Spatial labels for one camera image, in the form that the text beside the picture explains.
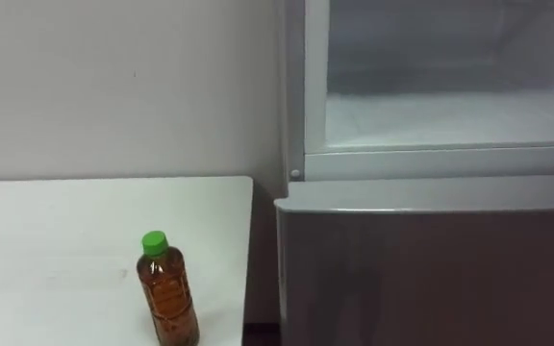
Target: floor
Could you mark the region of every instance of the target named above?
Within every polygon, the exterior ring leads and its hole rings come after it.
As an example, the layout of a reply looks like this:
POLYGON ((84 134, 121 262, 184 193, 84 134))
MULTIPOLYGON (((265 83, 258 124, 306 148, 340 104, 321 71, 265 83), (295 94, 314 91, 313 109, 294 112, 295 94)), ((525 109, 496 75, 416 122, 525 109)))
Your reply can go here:
POLYGON ((280 337, 277 333, 245 334, 242 346, 279 346, 280 337))

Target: green bottle cap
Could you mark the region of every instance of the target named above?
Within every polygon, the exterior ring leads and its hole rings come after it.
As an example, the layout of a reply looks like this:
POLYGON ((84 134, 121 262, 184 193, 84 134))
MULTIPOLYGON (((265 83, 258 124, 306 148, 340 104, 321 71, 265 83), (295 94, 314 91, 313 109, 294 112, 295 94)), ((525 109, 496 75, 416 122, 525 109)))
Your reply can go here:
POLYGON ((142 237, 142 249, 148 257, 159 257, 168 249, 168 240, 162 231, 151 231, 142 237))

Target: freezer compartment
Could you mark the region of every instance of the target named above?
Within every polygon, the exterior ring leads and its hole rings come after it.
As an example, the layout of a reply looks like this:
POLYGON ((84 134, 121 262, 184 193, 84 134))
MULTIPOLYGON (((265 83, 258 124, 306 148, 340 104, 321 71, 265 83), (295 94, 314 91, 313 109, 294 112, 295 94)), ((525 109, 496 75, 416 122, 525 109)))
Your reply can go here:
POLYGON ((554 176, 290 183, 288 346, 554 345, 554 176))
POLYGON ((554 0, 331 0, 329 152, 554 145, 554 0))

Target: white table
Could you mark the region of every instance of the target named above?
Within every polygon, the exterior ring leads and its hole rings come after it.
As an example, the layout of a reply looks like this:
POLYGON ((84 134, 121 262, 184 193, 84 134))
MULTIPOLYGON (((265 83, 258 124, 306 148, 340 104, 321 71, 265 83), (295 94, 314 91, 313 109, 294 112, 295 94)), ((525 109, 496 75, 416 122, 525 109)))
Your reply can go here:
POLYGON ((0 182, 0 346, 157 345, 140 239, 179 247, 200 345, 240 346, 252 181, 0 182))

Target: white wall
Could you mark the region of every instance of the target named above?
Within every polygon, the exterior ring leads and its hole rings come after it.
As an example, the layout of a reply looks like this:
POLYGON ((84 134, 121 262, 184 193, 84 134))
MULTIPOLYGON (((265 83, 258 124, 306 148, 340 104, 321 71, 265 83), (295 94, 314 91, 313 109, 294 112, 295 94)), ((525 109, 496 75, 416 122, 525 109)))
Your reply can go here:
POLYGON ((245 174, 278 193, 276 22, 273 0, 0 0, 0 179, 245 174))

